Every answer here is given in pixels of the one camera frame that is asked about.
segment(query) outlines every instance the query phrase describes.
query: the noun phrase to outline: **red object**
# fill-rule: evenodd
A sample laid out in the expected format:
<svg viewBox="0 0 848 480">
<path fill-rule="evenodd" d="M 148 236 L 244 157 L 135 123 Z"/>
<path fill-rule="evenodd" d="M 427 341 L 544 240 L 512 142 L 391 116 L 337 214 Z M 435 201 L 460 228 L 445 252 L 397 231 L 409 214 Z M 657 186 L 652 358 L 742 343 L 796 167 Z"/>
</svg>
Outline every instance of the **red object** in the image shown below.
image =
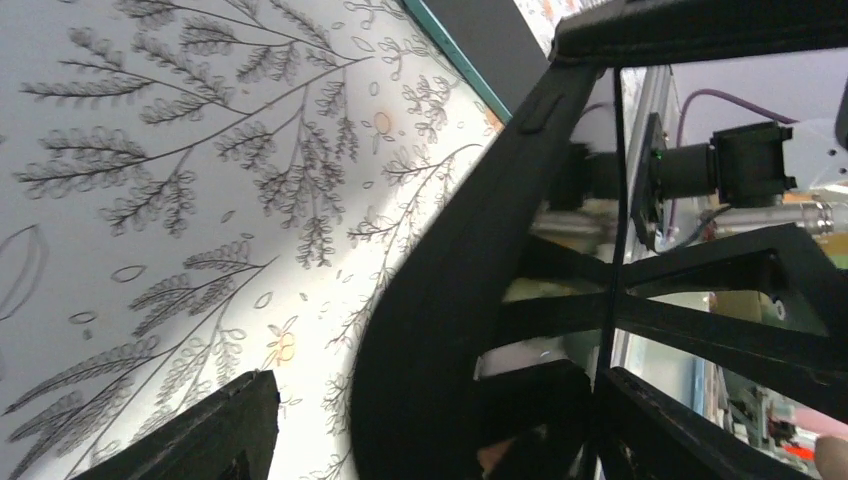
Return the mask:
<svg viewBox="0 0 848 480">
<path fill-rule="evenodd" d="M 803 460 L 813 460 L 813 451 L 809 448 L 803 447 L 793 447 L 792 445 L 785 445 L 783 447 L 787 452 L 795 455 L 797 457 L 802 458 Z"/>
</svg>

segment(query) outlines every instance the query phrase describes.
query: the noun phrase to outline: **fern drawing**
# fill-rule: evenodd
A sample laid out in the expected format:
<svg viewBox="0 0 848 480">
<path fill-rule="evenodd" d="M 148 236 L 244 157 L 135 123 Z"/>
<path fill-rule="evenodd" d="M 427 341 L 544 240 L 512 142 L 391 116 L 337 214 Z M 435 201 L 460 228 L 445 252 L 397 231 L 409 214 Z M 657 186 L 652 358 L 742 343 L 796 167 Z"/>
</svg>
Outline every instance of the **fern drawing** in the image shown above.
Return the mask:
<svg viewBox="0 0 848 480">
<path fill-rule="evenodd" d="M 257 188 L 266 215 L 279 215 L 282 228 L 298 230 L 296 260 L 304 268 L 330 266 L 332 233 L 344 213 L 337 190 L 344 183 L 345 162 L 355 162 L 359 148 L 348 109 L 346 71 L 375 57 L 339 53 L 327 28 L 282 0 L 268 0 L 261 15 L 258 0 L 217 1 L 228 6 L 229 14 L 172 0 L 118 0 L 114 8 L 138 29 L 128 50 L 91 28 L 71 28 L 68 40 L 80 55 L 59 64 L 74 68 L 79 80 L 28 82 L 20 91 L 36 101 L 55 100 L 57 106 L 121 108 L 144 102 L 138 121 L 154 128 L 203 124 L 214 112 L 228 119 L 223 128 L 197 127 L 183 145 L 166 150 L 130 138 L 128 127 L 54 131 L 41 140 L 50 158 L 27 165 L 14 177 L 31 199 L 123 188 L 125 194 L 100 209 L 113 236 L 158 224 L 180 238 L 197 212 L 198 171 L 191 166 L 214 148 L 222 160 L 252 177 L 248 181 Z M 172 24 L 180 29 L 176 45 L 157 34 Z M 126 61 L 130 56 L 133 62 Z M 214 71 L 204 61 L 214 56 L 240 58 L 240 66 Z M 154 73 L 130 67 L 140 62 Z M 245 102 L 236 85 L 261 82 L 286 88 L 258 108 L 242 108 Z M 287 119 L 269 124 L 259 118 L 295 95 L 301 96 L 301 106 Z M 281 132 L 294 137 L 292 151 L 279 148 Z"/>
<path fill-rule="evenodd" d="M 41 457 L 55 449 L 65 456 L 94 439 L 68 472 L 69 478 L 88 460 L 88 468 L 119 450 L 116 440 L 99 448 L 98 444 L 124 409 L 155 379 L 157 409 L 140 425 L 134 440 L 142 438 L 180 412 L 194 405 L 213 390 L 212 382 L 203 378 L 204 370 L 214 358 L 218 384 L 228 382 L 237 372 L 242 352 L 241 342 L 247 333 L 239 328 L 226 328 L 224 319 L 232 299 L 262 273 L 275 259 L 263 264 L 252 263 L 250 243 L 241 239 L 214 250 L 190 256 L 183 272 L 161 280 L 133 299 L 131 311 L 146 312 L 134 331 L 137 340 L 84 360 L 38 383 L 21 394 L 5 414 L 23 411 L 39 398 L 60 392 L 53 404 L 16 428 L 7 439 L 17 442 L 38 436 L 36 443 L 15 467 L 11 479 L 16 480 Z M 202 281 L 195 277 L 203 274 Z M 179 315 L 191 322 L 191 330 L 168 347 L 163 347 L 154 329 Z M 204 325 L 212 323 L 207 333 Z M 152 371 L 140 369 L 155 365 Z M 109 377 L 111 382 L 86 401 L 82 385 L 88 380 Z"/>
</svg>

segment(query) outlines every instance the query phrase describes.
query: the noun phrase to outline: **black wire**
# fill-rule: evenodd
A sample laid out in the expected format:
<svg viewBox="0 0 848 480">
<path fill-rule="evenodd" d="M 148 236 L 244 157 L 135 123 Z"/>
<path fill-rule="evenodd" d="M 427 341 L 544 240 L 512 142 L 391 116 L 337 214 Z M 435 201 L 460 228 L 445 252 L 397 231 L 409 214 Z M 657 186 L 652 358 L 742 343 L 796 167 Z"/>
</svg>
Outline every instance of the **black wire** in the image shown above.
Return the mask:
<svg viewBox="0 0 848 480">
<path fill-rule="evenodd" d="M 615 307 L 618 304 L 621 291 L 621 270 L 624 265 L 624 250 L 627 247 L 627 227 L 629 211 L 627 198 L 627 158 L 625 156 L 624 138 L 624 95 L 621 84 L 621 68 L 616 68 L 613 75 L 615 90 L 615 143 L 618 150 L 618 224 L 616 226 L 615 251 L 612 261 L 612 278 L 609 289 L 609 306 L 601 329 L 601 346 L 598 349 L 598 365 L 595 369 L 595 382 L 604 370 L 612 364 L 612 350 L 615 342 Z M 581 472 L 584 480 L 594 480 L 595 468 L 598 462 L 598 446 L 590 440 L 583 445 Z"/>
<path fill-rule="evenodd" d="M 730 210 L 731 208 L 732 207 L 730 205 L 725 205 L 725 206 L 719 208 L 718 210 L 710 212 L 709 215 L 704 217 L 704 219 L 701 221 L 701 224 L 698 225 L 698 228 L 696 228 L 694 232 L 692 232 L 683 241 L 675 244 L 673 247 L 669 248 L 668 250 L 664 250 L 661 253 L 673 252 L 673 251 L 679 250 L 681 248 L 686 248 L 689 245 L 692 245 L 693 243 L 697 242 L 701 238 L 701 236 L 704 234 L 704 232 L 707 231 L 707 228 L 710 226 L 710 224 L 712 224 L 715 221 L 715 219 L 718 218 L 719 215 Z"/>
</svg>

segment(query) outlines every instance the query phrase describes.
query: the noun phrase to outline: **pink object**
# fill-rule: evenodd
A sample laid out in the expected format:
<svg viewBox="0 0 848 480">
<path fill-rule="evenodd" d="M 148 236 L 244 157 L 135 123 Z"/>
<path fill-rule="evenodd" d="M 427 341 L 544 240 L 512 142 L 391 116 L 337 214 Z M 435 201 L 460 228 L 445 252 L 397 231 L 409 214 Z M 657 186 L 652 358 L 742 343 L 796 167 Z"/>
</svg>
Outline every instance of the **pink object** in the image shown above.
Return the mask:
<svg viewBox="0 0 848 480">
<path fill-rule="evenodd" d="M 819 435 L 848 437 L 848 425 L 812 408 L 796 408 L 795 421 L 793 423 L 804 430 L 809 430 Z"/>
</svg>

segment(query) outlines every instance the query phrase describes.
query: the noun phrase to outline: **patterned fabric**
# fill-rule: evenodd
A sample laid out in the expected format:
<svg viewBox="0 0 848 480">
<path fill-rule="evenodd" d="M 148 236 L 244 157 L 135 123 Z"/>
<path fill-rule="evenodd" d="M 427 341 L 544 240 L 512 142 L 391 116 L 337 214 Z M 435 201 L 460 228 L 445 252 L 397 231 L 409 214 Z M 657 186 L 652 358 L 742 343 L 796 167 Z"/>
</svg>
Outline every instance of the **patterned fabric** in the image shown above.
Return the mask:
<svg viewBox="0 0 848 480">
<path fill-rule="evenodd" d="M 542 39 L 575 10 L 520 3 Z M 352 352 L 495 116 L 394 0 L 0 14 L 0 478 L 70 478 L 252 369 L 270 478 L 352 478 Z"/>
</svg>

